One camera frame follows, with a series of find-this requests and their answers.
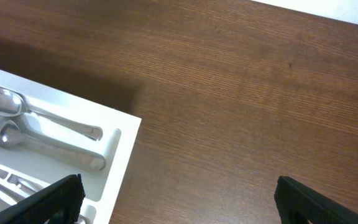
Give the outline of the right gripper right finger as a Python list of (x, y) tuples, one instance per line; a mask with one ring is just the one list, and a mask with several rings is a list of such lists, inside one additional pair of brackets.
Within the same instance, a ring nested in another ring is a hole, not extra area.
[(358, 213), (288, 176), (280, 176), (274, 194), (282, 224), (353, 224)]

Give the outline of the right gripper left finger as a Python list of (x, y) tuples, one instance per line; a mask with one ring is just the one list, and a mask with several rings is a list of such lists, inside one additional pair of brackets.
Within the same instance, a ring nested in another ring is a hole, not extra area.
[(84, 198), (81, 175), (68, 175), (0, 211), (0, 224), (74, 224)]

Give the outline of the silver tablespoon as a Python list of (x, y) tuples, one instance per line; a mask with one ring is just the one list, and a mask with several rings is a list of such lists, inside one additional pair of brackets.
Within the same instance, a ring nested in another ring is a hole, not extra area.
[(102, 128), (79, 123), (70, 119), (60, 117), (56, 114), (42, 111), (26, 102), (25, 97), (17, 92), (0, 87), (0, 116), (15, 117), (24, 113), (41, 116), (54, 123), (62, 125), (68, 129), (78, 132), (94, 141), (101, 140), (103, 136)]
[(0, 147), (13, 148), (21, 145), (32, 146), (33, 151), (39, 151), (40, 147), (44, 147), (45, 149), (42, 149), (44, 154), (73, 161), (93, 170), (103, 170), (106, 167), (104, 156), (96, 152), (47, 136), (33, 137), (23, 133), (12, 119), (0, 116)]

